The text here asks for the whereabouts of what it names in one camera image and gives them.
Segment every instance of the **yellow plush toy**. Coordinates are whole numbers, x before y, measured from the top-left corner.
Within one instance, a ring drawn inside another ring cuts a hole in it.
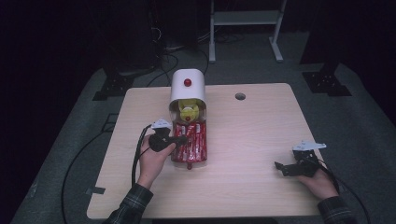
[[[192,122],[199,117],[199,107],[196,99],[183,99],[178,101],[178,109],[182,120]]]

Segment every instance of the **wooden table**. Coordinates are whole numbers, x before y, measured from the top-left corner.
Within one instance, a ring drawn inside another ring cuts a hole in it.
[[[111,137],[87,215],[106,218],[131,187],[138,137],[157,119],[169,120],[169,87],[128,90]],[[235,94],[246,95],[245,100]],[[151,188],[145,218],[280,217],[317,215],[318,200],[294,177],[274,166],[295,163],[291,147],[315,141],[288,84],[205,87],[205,167],[176,168],[165,162]]]

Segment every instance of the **human hand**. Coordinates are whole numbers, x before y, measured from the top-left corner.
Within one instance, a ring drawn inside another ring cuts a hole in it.
[[[305,184],[309,190],[321,200],[339,196],[330,178],[320,169],[318,169],[312,177],[299,175],[297,179]]]
[[[172,153],[172,151],[176,147],[176,144],[172,143],[164,150],[156,152],[149,148],[149,137],[150,135],[145,136],[142,147],[140,149],[140,176],[136,182],[137,184],[145,187],[146,189],[151,188],[151,185],[154,182],[155,178],[157,178],[157,176],[163,169],[163,164],[165,163],[166,158],[169,156],[169,154]]]

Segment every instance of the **red button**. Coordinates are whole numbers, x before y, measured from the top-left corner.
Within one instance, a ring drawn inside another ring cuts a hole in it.
[[[186,87],[189,87],[191,85],[191,79],[189,79],[189,78],[184,79],[184,85]]]

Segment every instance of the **plaid sleeve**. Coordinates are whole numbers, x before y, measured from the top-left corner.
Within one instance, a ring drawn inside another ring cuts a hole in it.
[[[325,224],[357,224],[357,220],[344,200],[337,196],[321,201],[318,204]]]
[[[122,200],[120,208],[113,211],[104,224],[139,223],[152,196],[151,191],[134,184]]]

